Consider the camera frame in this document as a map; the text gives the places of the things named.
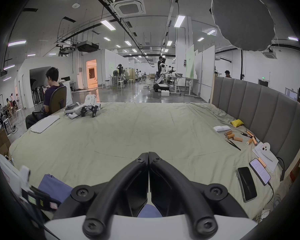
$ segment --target smartphone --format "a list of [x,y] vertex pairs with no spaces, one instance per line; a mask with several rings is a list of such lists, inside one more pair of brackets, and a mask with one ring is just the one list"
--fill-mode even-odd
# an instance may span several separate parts
[[257,197],[257,191],[249,168],[240,167],[235,172],[239,180],[243,201],[246,203],[255,199]]

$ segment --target upholstered headboard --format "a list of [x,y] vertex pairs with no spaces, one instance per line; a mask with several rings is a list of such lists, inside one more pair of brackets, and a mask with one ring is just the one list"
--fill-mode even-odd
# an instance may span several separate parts
[[212,104],[244,122],[285,169],[300,149],[300,103],[268,87],[243,80],[216,77]]

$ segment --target black office chair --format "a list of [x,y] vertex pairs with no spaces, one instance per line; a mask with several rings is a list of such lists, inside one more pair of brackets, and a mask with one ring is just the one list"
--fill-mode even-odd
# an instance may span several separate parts
[[[63,109],[66,106],[66,102],[67,102],[67,87],[61,86],[52,93],[50,98],[50,104],[49,104],[49,112],[47,114],[51,115],[59,111],[60,109]],[[32,115],[37,120],[42,119],[42,117],[40,117],[40,114],[43,114],[42,110],[35,110],[32,112]]]

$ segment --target glossy concrete floor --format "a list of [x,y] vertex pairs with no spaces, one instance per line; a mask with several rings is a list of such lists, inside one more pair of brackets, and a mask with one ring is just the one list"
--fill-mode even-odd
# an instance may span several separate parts
[[[95,94],[99,102],[158,102],[158,103],[182,103],[182,102],[204,102],[201,98],[194,98],[192,96],[185,96],[185,92],[181,92],[181,96],[178,94],[170,94],[170,96],[161,96],[160,92],[154,92],[152,89],[153,82],[141,82],[136,83],[132,86],[126,86],[123,89],[106,89],[99,87],[96,90],[75,92],[72,93],[72,102],[84,103],[84,100],[88,94]],[[12,125],[16,125],[18,130],[14,134],[10,134],[10,142],[14,142],[27,130],[25,124],[25,116],[32,113],[33,110],[40,110],[43,103],[36,104],[31,109],[23,110],[23,118],[17,121],[14,115],[10,121]]]

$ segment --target orange battery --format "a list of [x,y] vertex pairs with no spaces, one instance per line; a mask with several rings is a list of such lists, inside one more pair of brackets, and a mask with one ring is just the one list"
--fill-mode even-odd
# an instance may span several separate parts
[[264,167],[264,168],[266,168],[267,166],[266,166],[266,164],[264,163],[264,161],[262,161],[262,159],[261,158],[258,158],[258,161],[260,162],[260,164],[262,164],[262,166]]
[[242,138],[238,138],[238,137],[233,137],[232,138],[234,141],[237,141],[237,142],[242,142],[243,139]]
[[251,142],[252,142],[252,139],[250,138],[250,139],[246,142],[246,144],[247,144],[247,145],[250,145]]
[[258,145],[258,142],[256,141],[256,138],[255,138],[255,137],[252,137],[251,139],[252,139],[253,144],[254,144],[255,146],[257,146],[257,145]]
[[249,134],[251,137],[254,137],[254,135],[248,130],[247,130],[247,134]]
[[227,135],[226,138],[227,138],[227,139],[231,139],[231,138],[233,138],[234,136],[235,136],[235,134],[233,133],[233,134]]
[[230,130],[230,131],[224,133],[225,136],[227,136],[227,135],[229,135],[229,134],[232,134],[232,130]]

